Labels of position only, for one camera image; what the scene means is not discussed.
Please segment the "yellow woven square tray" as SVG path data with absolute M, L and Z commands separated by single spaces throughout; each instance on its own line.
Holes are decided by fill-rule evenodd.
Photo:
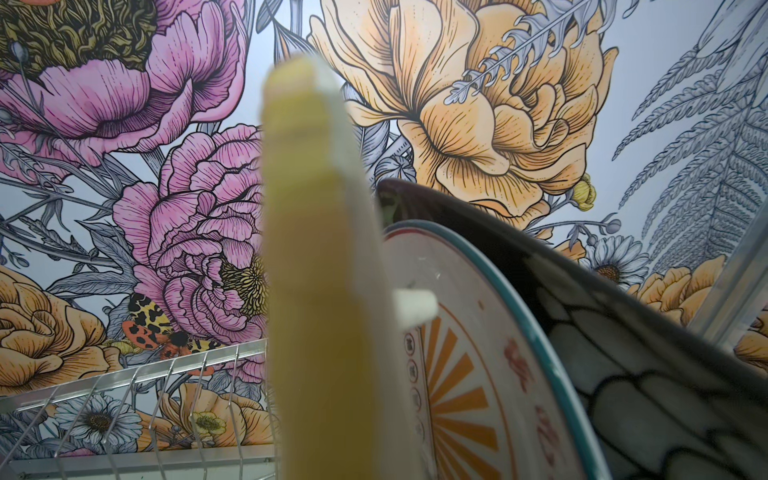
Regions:
M 261 120 L 279 475 L 420 479 L 380 219 L 334 73 L 313 55 L 279 64 Z

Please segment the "orange sunburst white plate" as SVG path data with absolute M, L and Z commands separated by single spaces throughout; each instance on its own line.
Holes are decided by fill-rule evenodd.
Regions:
M 564 366 L 501 271 L 433 222 L 390 226 L 394 285 L 432 294 L 403 335 L 415 429 L 431 479 L 607 479 L 611 472 Z

